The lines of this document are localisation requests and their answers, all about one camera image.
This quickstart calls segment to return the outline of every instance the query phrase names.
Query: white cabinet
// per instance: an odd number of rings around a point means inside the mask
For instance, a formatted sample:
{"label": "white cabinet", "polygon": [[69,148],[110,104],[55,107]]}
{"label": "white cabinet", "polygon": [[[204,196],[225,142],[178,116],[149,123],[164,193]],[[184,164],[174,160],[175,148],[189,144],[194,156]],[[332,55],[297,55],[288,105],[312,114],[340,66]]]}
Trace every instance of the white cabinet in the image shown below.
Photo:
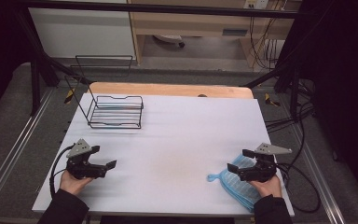
{"label": "white cabinet", "polygon": [[[98,2],[127,3],[126,0]],[[128,12],[30,8],[45,52],[55,58],[76,55],[135,57]]]}

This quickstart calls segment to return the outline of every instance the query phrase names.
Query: blue cloth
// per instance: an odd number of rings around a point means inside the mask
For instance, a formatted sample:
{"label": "blue cloth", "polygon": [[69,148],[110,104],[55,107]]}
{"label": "blue cloth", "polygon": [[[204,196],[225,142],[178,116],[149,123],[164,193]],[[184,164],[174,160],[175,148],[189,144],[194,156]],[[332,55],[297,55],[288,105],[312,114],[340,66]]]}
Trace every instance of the blue cloth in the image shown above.
{"label": "blue cloth", "polygon": [[[253,167],[255,162],[240,155],[231,164],[240,168],[245,168]],[[261,198],[255,187],[246,181],[241,181],[236,174],[229,172],[228,169],[223,170],[218,175],[208,175],[209,182],[212,182],[215,179],[220,180],[223,189],[225,189],[234,199],[246,207],[251,213],[254,212],[254,205]]]}

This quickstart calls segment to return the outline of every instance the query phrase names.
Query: black wire rack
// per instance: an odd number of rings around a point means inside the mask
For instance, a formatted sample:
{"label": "black wire rack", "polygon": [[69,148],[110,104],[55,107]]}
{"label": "black wire rack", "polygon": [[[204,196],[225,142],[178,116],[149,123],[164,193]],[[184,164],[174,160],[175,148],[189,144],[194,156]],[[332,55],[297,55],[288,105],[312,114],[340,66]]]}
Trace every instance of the black wire rack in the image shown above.
{"label": "black wire rack", "polygon": [[[87,58],[112,58],[112,56],[87,56]],[[88,125],[94,129],[141,129],[142,111],[144,100],[142,96],[113,96],[110,94],[96,94],[90,88],[90,81],[85,76],[84,67],[90,67],[89,63],[82,64],[79,60],[72,69],[79,68],[81,75],[65,76],[66,83],[70,89],[68,97],[75,98]],[[92,67],[106,67],[106,64],[93,63]],[[80,103],[83,93],[91,96],[89,105]]]}

